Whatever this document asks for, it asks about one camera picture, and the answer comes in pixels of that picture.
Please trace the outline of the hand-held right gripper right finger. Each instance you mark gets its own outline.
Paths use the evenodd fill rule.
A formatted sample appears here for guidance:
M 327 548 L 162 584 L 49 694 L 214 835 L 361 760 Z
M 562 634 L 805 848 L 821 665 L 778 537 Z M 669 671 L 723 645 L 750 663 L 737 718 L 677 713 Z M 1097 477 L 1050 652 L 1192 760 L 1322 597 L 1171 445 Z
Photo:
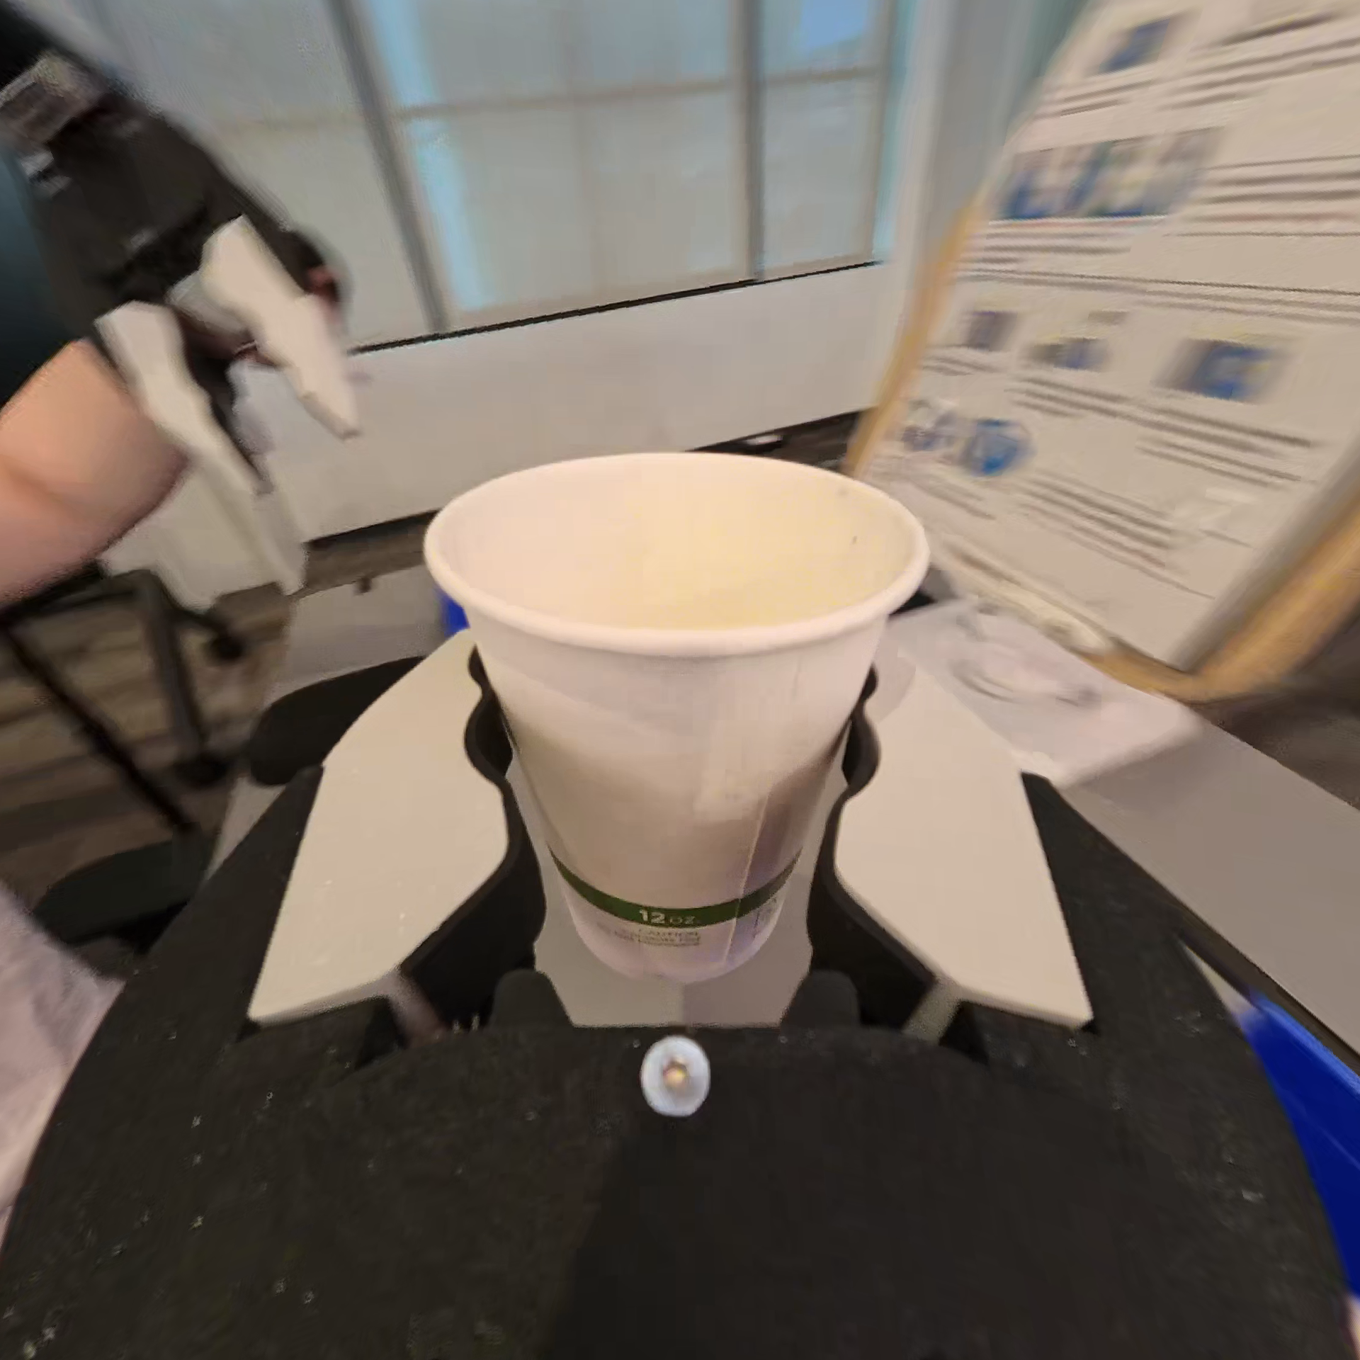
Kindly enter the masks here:
M 808 940 L 860 1019 L 944 1035 L 973 1006 L 1087 1027 L 1093 1003 L 1011 747 L 909 653 L 881 649 L 842 773 Z

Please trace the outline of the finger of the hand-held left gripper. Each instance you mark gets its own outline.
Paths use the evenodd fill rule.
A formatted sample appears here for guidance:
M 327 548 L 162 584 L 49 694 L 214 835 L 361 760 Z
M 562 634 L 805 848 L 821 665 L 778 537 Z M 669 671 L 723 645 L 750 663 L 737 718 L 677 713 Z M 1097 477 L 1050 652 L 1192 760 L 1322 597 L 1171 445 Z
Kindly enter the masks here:
M 361 428 L 349 357 L 321 299 L 308 292 L 237 216 L 204 242 L 200 284 L 211 305 L 230 315 L 256 349 L 282 368 L 298 401 L 337 436 Z
M 266 577 L 295 593 L 308 551 L 268 472 L 234 436 L 196 380 L 179 317 L 132 300 L 102 315 L 96 331 L 145 414 L 206 479 Z

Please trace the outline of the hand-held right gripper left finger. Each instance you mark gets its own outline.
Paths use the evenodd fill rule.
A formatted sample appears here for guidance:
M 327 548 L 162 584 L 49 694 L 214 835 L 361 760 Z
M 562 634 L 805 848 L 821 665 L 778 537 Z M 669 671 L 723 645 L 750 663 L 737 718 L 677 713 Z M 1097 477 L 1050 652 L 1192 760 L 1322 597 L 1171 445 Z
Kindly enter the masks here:
M 253 1024 L 383 998 L 407 1031 L 470 1026 L 533 966 L 543 877 L 512 757 L 470 637 L 365 708 L 319 768 Z

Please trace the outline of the white paper cup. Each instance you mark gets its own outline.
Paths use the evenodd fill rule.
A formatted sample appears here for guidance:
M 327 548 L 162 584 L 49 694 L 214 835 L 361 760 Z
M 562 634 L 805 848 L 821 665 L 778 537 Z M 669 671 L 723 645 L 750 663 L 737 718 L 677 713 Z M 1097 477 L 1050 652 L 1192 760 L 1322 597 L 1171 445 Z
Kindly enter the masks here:
M 771 935 L 925 529 L 884 490 L 740 453 L 509 472 L 423 540 L 465 611 L 587 946 L 721 977 Z

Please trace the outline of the person's left forearm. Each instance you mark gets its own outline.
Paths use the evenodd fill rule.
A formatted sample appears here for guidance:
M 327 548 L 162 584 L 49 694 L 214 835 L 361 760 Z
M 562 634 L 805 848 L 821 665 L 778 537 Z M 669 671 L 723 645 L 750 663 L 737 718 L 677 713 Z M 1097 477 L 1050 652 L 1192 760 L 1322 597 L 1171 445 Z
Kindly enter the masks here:
M 2 602 L 94 561 L 185 467 L 93 341 L 62 347 L 2 411 Z

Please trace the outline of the black chair base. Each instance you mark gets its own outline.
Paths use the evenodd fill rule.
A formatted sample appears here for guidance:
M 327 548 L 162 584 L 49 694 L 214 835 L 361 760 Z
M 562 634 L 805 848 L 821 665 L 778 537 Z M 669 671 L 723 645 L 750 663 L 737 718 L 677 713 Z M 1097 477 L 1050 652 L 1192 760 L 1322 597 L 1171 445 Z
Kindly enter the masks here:
M 43 631 L 49 623 L 111 608 L 130 615 L 140 632 L 148 678 L 162 712 L 157 736 L 167 742 L 164 773 L 146 763 L 145 733 L 128 726 L 120 704 L 98 689 L 93 668 L 80 670 L 73 657 L 60 657 L 46 645 Z M 2 636 L 10 670 L 38 689 L 170 836 L 198 838 L 201 827 L 177 791 L 221 785 L 229 773 L 229 755 L 213 736 L 187 639 L 200 637 L 209 663 L 245 661 L 247 636 L 222 608 L 182 600 L 154 568 L 85 566 L 4 603 Z

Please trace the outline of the large window with blinds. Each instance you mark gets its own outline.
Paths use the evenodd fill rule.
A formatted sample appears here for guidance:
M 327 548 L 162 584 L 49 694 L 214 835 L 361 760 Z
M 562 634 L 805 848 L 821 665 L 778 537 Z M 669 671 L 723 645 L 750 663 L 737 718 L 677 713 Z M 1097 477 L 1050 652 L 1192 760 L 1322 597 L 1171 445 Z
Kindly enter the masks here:
M 881 257 L 909 3 L 94 1 L 376 346 Z

